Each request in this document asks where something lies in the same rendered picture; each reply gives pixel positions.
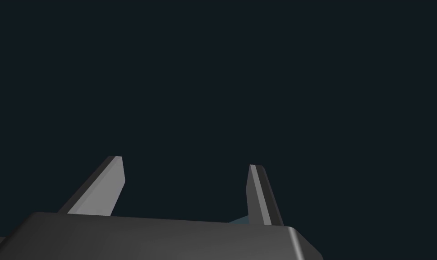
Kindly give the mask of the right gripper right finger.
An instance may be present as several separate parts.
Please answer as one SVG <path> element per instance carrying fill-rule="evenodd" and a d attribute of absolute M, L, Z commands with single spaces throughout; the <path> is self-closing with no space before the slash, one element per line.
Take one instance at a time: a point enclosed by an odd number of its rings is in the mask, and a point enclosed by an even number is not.
<path fill-rule="evenodd" d="M 266 170 L 262 165 L 249 165 L 246 200 L 249 224 L 284 226 Z"/>

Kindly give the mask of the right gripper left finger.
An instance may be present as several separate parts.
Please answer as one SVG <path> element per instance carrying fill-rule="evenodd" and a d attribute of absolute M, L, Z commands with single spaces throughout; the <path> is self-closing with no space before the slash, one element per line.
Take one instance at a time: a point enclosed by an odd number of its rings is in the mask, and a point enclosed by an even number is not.
<path fill-rule="evenodd" d="M 58 212 L 110 216 L 124 184 L 122 157 L 108 156 Z"/>

